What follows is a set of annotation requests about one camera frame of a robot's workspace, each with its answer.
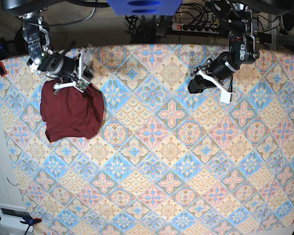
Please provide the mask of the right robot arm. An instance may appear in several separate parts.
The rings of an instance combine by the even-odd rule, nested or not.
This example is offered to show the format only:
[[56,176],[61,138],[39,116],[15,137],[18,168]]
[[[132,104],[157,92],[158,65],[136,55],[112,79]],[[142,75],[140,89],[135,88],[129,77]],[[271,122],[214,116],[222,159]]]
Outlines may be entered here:
[[2,0],[3,11],[13,15],[22,22],[22,37],[27,43],[29,67],[34,72],[47,72],[57,77],[77,80],[83,74],[84,65],[78,59],[66,56],[76,44],[71,42],[63,52],[53,52],[50,49],[49,25],[41,16],[41,12],[49,6],[61,3],[60,0]]

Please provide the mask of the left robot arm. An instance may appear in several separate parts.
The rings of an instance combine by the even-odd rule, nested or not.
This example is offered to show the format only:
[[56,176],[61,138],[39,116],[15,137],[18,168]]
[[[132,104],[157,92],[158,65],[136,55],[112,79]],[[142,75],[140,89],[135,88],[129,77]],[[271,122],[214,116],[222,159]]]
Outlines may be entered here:
[[227,4],[230,9],[225,17],[223,11],[215,7],[213,0],[208,2],[208,7],[217,17],[221,28],[228,32],[229,50],[215,60],[208,59],[205,65],[192,72],[194,78],[188,85],[191,94],[214,87],[220,89],[222,96],[232,94],[233,86],[230,85],[226,90],[224,80],[238,72],[241,64],[251,64],[260,56],[255,37],[258,32],[252,17],[254,12],[264,12],[279,18],[281,26],[269,29],[272,43],[294,46],[294,35],[288,35],[286,28],[289,23],[287,18],[294,19],[294,0],[229,0]]

